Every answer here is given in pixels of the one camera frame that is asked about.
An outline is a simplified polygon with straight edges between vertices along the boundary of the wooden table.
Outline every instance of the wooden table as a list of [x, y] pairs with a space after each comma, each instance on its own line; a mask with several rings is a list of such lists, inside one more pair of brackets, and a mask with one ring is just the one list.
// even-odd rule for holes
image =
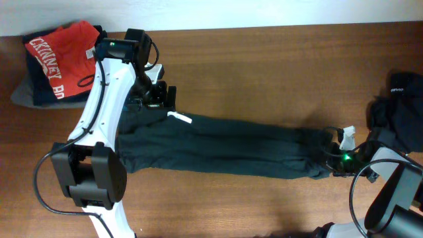
[[[149, 34], [160, 49], [165, 80], [178, 87], [179, 111], [289, 127], [355, 125], [357, 143], [368, 134], [366, 108], [386, 87], [388, 73], [423, 73], [423, 22]], [[26, 70], [24, 48], [19, 37], [5, 37], [0, 50], [0, 237], [96, 237], [88, 218], [47, 212], [31, 186], [37, 160], [54, 141], [67, 139], [82, 110], [11, 104]], [[63, 197], [50, 162], [39, 179], [51, 206], [80, 210]], [[311, 231], [330, 221], [351, 221], [350, 182], [145, 169], [128, 176], [124, 207], [139, 237]], [[358, 216], [382, 185], [381, 179], [359, 182]]]

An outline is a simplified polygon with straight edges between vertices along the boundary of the black cloth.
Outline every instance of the black cloth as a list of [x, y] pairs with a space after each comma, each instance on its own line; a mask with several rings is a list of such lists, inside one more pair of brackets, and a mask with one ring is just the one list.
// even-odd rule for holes
[[423, 152], [423, 76], [409, 72], [392, 74], [389, 97], [379, 97], [371, 105], [369, 127], [394, 132], [396, 149]]
[[327, 145], [331, 134], [185, 116], [191, 124], [162, 110], [123, 112], [116, 150], [127, 171], [153, 167], [280, 179], [329, 176], [317, 163], [324, 157], [317, 143]]
[[[102, 30], [101, 26], [94, 26], [100, 35], [98, 35], [96, 45], [105, 37], [107, 37], [106, 31]], [[43, 30], [40, 32], [35, 32], [32, 34], [28, 34], [22, 37], [22, 43], [27, 44], [32, 39], [46, 36], [55, 30]], [[72, 103], [72, 102], [85, 102], [88, 99], [90, 91], [80, 93], [78, 95], [72, 97], [65, 97], [64, 99], [58, 99], [48, 81], [47, 76], [42, 71], [42, 66], [38, 63], [37, 59], [32, 56], [29, 51], [25, 48], [26, 51], [26, 67], [28, 68], [28, 73], [32, 80], [32, 84], [34, 85], [34, 94], [33, 94], [33, 101], [34, 106], [47, 106], [51, 104], [56, 104], [58, 102], [61, 103]]]

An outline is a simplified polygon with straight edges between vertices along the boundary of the black trousers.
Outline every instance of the black trousers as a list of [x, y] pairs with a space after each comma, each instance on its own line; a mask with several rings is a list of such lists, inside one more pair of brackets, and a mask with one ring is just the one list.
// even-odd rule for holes
[[129, 173], [144, 168], [256, 175], [280, 179], [328, 177], [318, 143], [332, 135], [238, 120], [185, 114], [189, 124], [164, 110], [123, 112], [117, 152]]

